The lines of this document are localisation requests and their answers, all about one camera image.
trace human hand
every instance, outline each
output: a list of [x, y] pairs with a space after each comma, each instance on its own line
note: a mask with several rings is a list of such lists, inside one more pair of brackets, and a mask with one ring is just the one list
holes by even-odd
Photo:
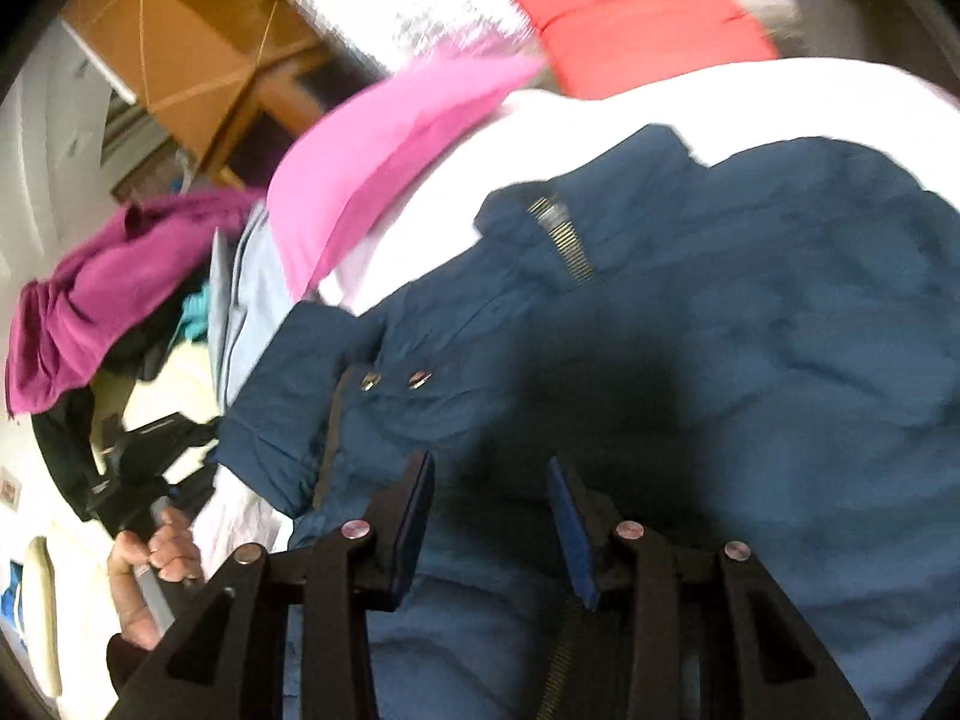
[[148, 650], [157, 646], [160, 632], [144, 603], [133, 570], [152, 565], [165, 581], [203, 578], [200, 550], [193, 543], [190, 523], [184, 514], [167, 507], [160, 513], [160, 519], [163, 524], [146, 544], [130, 531], [119, 533], [107, 559], [110, 593], [120, 618], [121, 635]]

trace finger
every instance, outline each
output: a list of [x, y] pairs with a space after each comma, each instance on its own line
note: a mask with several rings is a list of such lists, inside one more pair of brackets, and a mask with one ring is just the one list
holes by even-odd
[[158, 573], [160, 573], [160, 579], [163, 581], [203, 578], [203, 568], [200, 568], [200, 560], [194, 560], [190, 557], [175, 557]]
[[117, 565], [147, 565], [150, 562], [150, 550], [147, 545], [131, 531], [122, 531], [113, 542], [110, 562]]
[[157, 528], [157, 531], [150, 537], [147, 546], [150, 547], [151, 552], [157, 552], [157, 549], [160, 549], [163, 543], [174, 541], [175, 538], [186, 538], [188, 541], [193, 541], [189, 528], [181, 528], [178, 525], [163, 525]]
[[190, 527], [190, 520], [176, 506], [164, 507], [163, 511], [160, 512], [160, 520], [165, 525], [173, 525], [180, 530], [187, 530]]
[[174, 562], [178, 557], [185, 557], [187, 560], [200, 560], [200, 550], [190, 541], [189, 538], [171, 538], [157, 547], [155, 552], [150, 553], [150, 563], [154, 567], [163, 568]]

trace electrical outlet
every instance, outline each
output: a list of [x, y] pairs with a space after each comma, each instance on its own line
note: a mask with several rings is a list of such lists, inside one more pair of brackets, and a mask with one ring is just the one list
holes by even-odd
[[13, 511], [20, 505], [20, 483], [6, 469], [0, 469], [0, 503]]

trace magenta shirt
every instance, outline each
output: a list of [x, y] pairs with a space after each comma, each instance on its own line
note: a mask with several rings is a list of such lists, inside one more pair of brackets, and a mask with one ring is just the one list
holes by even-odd
[[85, 386], [104, 355], [243, 229], [262, 190], [217, 189], [124, 205], [46, 281], [21, 291], [10, 328], [7, 412], [41, 413]]

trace blue jacket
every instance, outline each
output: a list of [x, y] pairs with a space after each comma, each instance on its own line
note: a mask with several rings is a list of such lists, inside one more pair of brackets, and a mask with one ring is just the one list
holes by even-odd
[[[548, 234], [563, 214], [575, 245]], [[544, 501], [563, 452], [675, 541], [750, 543], [872, 717], [916, 720], [960, 656], [954, 210], [862, 146], [708, 169], [645, 127], [495, 191], [476, 225], [362, 317], [296, 306], [220, 432], [298, 519], [291, 546], [436, 457], [414, 586], [368, 615], [382, 716], [536, 714], [568, 586]]]

